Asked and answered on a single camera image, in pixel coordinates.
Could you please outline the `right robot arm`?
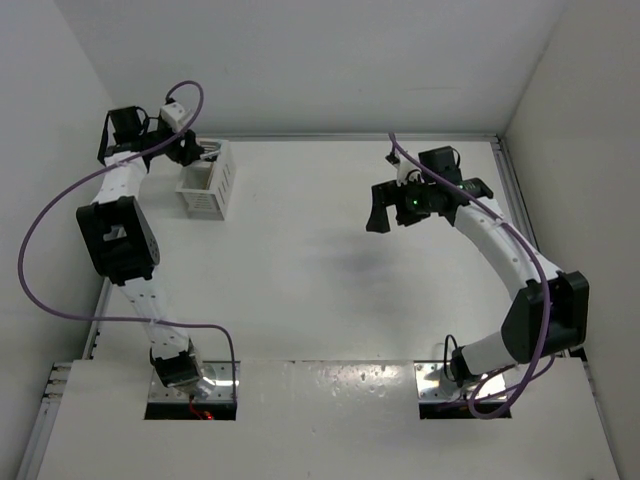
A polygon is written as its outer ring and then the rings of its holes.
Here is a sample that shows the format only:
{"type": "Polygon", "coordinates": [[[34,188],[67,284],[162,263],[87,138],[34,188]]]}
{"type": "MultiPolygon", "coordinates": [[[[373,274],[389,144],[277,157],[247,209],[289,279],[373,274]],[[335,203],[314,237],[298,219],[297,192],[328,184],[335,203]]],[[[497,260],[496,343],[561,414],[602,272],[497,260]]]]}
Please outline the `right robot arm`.
{"type": "Polygon", "coordinates": [[[564,272],[537,251],[506,220],[493,191],[479,178],[465,179],[451,146],[419,153],[410,161],[394,147],[386,161],[393,180],[371,188],[369,232],[409,227],[433,215],[444,218],[479,250],[503,282],[512,304],[499,330],[454,348],[446,367],[463,387],[503,367],[528,364],[581,345],[586,338],[589,283],[580,272],[564,272]]]}

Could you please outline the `wooden tan stick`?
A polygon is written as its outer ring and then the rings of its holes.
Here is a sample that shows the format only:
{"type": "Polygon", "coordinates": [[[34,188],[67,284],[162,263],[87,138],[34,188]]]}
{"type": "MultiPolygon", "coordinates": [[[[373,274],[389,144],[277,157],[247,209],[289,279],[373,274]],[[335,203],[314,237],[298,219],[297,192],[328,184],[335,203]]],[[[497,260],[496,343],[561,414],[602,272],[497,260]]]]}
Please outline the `wooden tan stick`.
{"type": "Polygon", "coordinates": [[[215,175],[216,175],[216,163],[217,161],[212,161],[210,164],[210,172],[207,180],[207,190],[210,190],[215,183],[215,175]]]}

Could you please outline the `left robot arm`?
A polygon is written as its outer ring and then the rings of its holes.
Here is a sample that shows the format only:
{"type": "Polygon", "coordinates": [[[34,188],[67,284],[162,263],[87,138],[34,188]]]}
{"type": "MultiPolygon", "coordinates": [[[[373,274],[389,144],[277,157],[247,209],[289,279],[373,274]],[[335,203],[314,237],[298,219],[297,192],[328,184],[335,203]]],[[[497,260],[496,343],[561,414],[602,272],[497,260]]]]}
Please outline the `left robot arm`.
{"type": "Polygon", "coordinates": [[[97,273],[119,287],[146,321],[150,363],[157,377],[164,387],[186,394],[201,380],[202,367],[188,332],[169,323],[157,272],[160,249],[138,196],[155,157],[165,155],[188,165],[203,154],[194,132],[185,127],[191,117],[173,99],[160,108],[154,130],[139,107],[109,111],[98,150],[107,171],[92,202],[76,211],[97,273]]]}

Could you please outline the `black clear mascara tube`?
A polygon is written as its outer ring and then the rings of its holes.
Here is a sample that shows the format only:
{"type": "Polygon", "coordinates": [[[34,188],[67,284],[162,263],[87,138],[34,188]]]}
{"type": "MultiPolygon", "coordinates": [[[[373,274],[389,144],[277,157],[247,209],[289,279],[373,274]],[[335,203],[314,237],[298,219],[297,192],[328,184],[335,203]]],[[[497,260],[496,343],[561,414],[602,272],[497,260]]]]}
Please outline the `black clear mascara tube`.
{"type": "Polygon", "coordinates": [[[220,154],[220,148],[219,147],[214,147],[214,148],[205,148],[204,152],[202,153],[202,155],[200,156],[200,160],[201,161],[208,161],[208,162],[214,162],[217,157],[220,154]]]}

